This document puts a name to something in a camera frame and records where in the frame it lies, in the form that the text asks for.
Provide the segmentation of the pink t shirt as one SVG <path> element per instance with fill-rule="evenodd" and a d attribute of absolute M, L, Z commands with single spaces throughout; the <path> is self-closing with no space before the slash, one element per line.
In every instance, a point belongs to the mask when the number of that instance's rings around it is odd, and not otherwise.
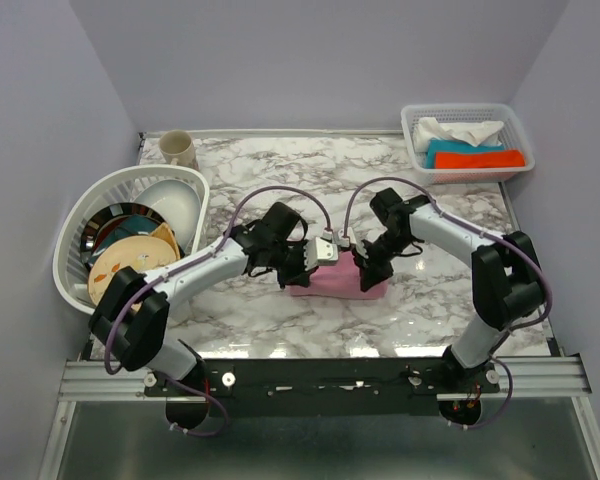
<path fill-rule="evenodd" d="M 377 300 L 384 297 L 388 289 L 389 281 L 385 280 L 363 292 L 360 288 L 360 271 L 350 251 L 341 252 L 335 265 L 319 267 L 311 275 L 308 287 L 288 287 L 289 294 L 293 297 L 315 296 L 344 300 Z"/>

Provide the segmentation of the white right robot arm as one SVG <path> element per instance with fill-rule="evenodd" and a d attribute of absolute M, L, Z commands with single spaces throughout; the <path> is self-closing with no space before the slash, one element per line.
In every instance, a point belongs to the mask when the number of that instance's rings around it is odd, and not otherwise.
<path fill-rule="evenodd" d="M 553 294 L 525 233 L 484 230 L 442 210 L 428 193 L 404 200 L 387 188 L 370 208 L 384 232 L 372 242 L 351 243 L 363 292 L 390 279 L 392 261 L 417 243 L 435 245 L 471 269 L 475 316 L 443 353 L 439 371 L 447 389 L 465 390 L 511 332 L 548 316 Z"/>

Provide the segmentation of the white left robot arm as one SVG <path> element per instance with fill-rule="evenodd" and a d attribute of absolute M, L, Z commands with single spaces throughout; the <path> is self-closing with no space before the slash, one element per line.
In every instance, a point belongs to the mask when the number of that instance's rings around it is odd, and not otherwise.
<path fill-rule="evenodd" d="M 89 328 L 105 347 L 106 371 L 115 375 L 147 367 L 167 375 L 177 393 L 194 393 L 201 385 L 201 358 L 168 336 L 172 308 L 243 275 L 274 272 L 281 286 L 307 285 L 313 273 L 305 260 L 309 241 L 292 239 L 296 228 L 306 230 L 308 224 L 297 211 L 276 202 L 263 217 L 231 222 L 208 247 L 181 259 L 165 241 L 149 236 L 111 246 L 89 279 L 96 290 Z"/>

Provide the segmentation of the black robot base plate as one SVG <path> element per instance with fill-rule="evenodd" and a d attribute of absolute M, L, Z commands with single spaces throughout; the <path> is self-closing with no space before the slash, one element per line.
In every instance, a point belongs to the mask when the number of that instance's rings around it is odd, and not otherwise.
<path fill-rule="evenodd" d="M 462 372 L 442 357 L 340 359 L 207 359 L 180 386 L 149 373 L 144 393 L 169 404 L 193 404 L 197 388 L 231 418 L 410 414 L 435 416 L 442 402 L 499 392 L 491 363 Z"/>

